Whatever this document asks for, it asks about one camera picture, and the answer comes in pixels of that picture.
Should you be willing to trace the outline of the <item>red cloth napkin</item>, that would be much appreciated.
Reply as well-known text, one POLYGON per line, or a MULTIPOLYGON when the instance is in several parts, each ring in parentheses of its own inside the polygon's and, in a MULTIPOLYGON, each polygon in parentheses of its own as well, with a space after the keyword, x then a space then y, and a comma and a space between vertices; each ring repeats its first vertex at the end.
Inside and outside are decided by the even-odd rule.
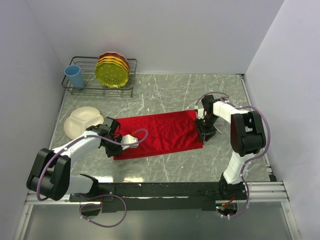
POLYGON ((129 148, 113 159, 128 160, 201 149, 204 142, 199 137, 195 119, 193 110, 119 118, 121 135, 133 134, 141 140, 145 133, 135 131, 146 129, 148 136, 138 147, 129 148))

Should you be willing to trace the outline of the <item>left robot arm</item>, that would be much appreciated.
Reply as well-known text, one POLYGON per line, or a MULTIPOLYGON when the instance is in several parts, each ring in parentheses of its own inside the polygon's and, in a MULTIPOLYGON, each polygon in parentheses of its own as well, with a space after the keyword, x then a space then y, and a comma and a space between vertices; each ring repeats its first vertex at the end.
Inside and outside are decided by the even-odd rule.
POLYGON ((71 168, 89 152, 103 147, 108 157, 130 148, 136 139, 117 134, 121 124, 107 117, 102 124, 89 126, 79 137, 55 149, 41 149, 34 160, 26 186, 39 201, 60 200, 66 194, 80 194, 88 201, 99 195, 99 181, 89 175, 71 174, 71 168))

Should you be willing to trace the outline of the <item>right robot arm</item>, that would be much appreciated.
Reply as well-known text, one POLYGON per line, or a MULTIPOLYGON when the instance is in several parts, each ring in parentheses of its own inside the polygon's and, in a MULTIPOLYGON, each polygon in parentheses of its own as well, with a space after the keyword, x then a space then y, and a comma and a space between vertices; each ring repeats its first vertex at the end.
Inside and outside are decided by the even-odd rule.
POLYGON ((226 97, 215 98, 212 92, 201 96, 194 107, 194 123, 203 142, 209 141, 217 133, 217 119, 221 118, 230 124, 232 155, 217 189, 218 194, 226 200, 246 192, 243 178, 248 161, 267 145, 263 117, 252 108, 235 106, 226 97))

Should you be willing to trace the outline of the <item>cream divided plate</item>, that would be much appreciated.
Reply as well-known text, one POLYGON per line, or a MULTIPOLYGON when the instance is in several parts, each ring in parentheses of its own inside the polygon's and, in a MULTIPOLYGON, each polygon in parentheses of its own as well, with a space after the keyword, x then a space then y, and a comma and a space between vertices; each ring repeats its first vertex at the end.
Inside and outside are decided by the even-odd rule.
POLYGON ((100 111, 91 106, 75 109, 65 120, 63 130, 66 136, 74 140, 78 138, 90 126, 96 126, 104 122, 100 111))

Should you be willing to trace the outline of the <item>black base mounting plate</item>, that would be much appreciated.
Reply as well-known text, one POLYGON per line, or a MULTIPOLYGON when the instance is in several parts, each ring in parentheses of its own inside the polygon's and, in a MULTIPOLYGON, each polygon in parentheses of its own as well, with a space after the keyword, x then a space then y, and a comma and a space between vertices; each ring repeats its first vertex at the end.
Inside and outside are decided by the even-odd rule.
POLYGON ((243 183, 235 185, 220 182, 123 182, 100 183, 97 194, 83 196, 73 194, 72 203, 93 202, 102 204, 102 213, 128 211, 189 210, 215 211, 217 201, 246 200, 243 183))

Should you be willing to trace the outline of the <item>yellow-green dotted plate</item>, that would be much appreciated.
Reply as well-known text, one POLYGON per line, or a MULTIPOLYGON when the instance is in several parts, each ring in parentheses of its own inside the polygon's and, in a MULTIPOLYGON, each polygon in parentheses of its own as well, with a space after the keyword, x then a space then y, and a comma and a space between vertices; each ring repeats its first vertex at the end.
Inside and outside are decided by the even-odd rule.
POLYGON ((94 70, 96 79, 105 87, 119 89, 129 81, 129 74, 117 67, 103 66, 94 70))

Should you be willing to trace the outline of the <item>blue plastic cup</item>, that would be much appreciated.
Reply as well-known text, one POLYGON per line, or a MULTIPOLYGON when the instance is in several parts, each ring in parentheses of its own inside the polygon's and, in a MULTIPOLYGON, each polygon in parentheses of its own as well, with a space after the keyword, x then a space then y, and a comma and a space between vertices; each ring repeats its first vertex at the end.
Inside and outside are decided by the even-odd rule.
POLYGON ((81 72, 81 68, 78 65, 69 65, 64 69, 64 74, 71 82, 73 87, 78 89, 85 88, 85 81, 81 72))

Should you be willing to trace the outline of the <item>orange striped plate stack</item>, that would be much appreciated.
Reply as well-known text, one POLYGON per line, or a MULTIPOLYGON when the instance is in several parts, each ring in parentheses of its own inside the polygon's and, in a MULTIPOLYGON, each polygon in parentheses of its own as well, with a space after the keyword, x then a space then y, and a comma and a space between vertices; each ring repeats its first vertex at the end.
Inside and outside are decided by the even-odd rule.
POLYGON ((107 51, 98 57, 95 68, 102 69, 105 66, 116 67, 127 74, 130 73, 129 61, 122 54, 115 51, 107 51))

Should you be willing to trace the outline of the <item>aluminium frame rail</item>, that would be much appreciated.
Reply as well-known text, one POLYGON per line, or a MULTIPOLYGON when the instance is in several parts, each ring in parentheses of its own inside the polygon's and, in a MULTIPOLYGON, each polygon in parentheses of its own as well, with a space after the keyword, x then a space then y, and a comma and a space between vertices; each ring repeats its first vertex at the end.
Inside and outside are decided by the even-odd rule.
MULTIPOLYGON (((283 182, 249 182, 249 203, 289 202, 289 196, 283 182)), ((94 203, 85 198, 76 198, 75 195, 66 194, 60 200, 47 199, 39 201, 35 193, 28 193, 25 205, 76 205, 78 203, 94 203)))

